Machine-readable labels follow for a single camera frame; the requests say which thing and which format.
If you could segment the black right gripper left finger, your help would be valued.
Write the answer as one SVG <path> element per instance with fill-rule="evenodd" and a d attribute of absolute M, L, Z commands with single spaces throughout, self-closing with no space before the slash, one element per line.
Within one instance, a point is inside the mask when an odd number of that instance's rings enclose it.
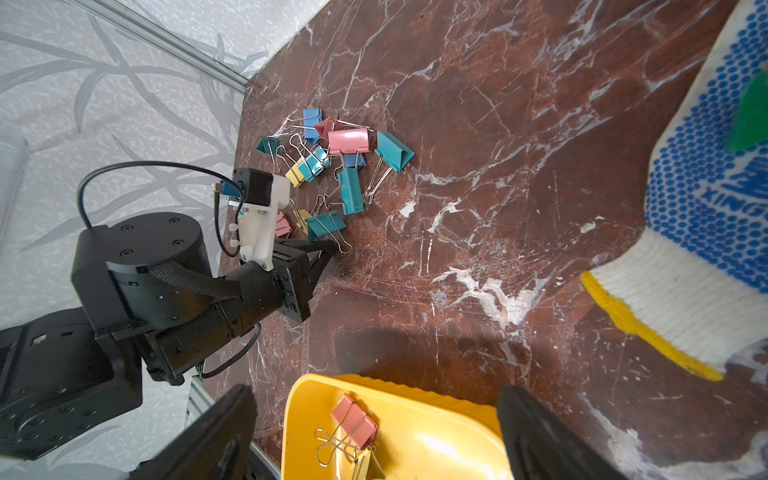
<path fill-rule="evenodd" d="M 251 389 L 236 385 L 130 479 L 243 479 L 257 405 Z"/>

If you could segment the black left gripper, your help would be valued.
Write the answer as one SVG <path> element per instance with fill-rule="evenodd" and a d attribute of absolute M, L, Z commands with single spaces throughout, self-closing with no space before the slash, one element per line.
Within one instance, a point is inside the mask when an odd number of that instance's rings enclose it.
<path fill-rule="evenodd" d="M 272 276 L 278 293 L 276 312 L 295 321 L 310 317 L 309 301 L 314 285 L 338 252 L 333 240 L 286 240 L 276 242 L 272 253 Z"/>

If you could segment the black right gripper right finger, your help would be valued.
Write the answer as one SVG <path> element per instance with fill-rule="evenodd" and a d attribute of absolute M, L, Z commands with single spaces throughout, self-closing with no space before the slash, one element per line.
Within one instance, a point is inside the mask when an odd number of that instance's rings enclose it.
<path fill-rule="evenodd" d="M 515 479 L 609 480 L 625 476 L 520 386 L 506 386 L 496 406 Z"/>

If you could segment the small olive yellow binder clip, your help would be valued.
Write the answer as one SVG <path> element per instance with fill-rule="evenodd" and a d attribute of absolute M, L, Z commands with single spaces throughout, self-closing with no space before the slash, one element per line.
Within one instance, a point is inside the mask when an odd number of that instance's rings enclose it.
<path fill-rule="evenodd" d="M 290 200 L 290 204 L 296 217 L 297 226 L 305 235 L 309 235 L 310 229 L 307 220 L 310 219 L 312 215 L 307 210 L 299 208 L 293 199 Z"/>

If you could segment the small pink binder clip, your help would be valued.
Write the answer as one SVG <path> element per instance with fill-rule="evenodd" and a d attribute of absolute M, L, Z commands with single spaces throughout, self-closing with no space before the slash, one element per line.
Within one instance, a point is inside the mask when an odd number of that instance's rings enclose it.
<path fill-rule="evenodd" d="M 283 213 L 279 212 L 276 218 L 275 236 L 280 239 L 287 239 L 292 236 L 294 227 L 290 219 Z"/>

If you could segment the teal striped binder clip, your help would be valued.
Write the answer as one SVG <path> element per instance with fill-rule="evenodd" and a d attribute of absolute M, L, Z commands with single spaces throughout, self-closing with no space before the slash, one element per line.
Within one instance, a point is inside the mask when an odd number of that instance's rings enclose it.
<path fill-rule="evenodd" d="M 306 182 L 314 181 L 331 166 L 330 156 L 322 146 L 309 145 L 298 133 L 289 137 L 289 143 L 302 155 L 298 161 L 298 171 Z"/>

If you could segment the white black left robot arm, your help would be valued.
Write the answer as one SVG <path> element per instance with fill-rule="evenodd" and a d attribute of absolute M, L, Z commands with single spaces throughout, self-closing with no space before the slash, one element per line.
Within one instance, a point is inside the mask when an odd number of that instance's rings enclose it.
<path fill-rule="evenodd" d="M 187 371 L 274 312 L 302 322 L 335 253 L 285 240 L 274 267 L 213 276 L 199 222 L 150 213 L 81 232 L 71 273 L 80 306 L 1 334 L 1 453 L 35 460 L 138 408 L 142 377 Z"/>

